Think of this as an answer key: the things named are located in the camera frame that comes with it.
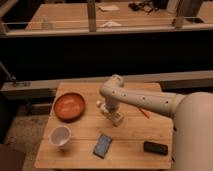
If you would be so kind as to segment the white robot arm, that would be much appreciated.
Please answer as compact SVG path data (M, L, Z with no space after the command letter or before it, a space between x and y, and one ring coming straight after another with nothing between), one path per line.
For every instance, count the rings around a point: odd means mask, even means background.
M173 119L171 171L213 171L213 93L131 90L120 75L112 75L99 92L109 112L123 102Z

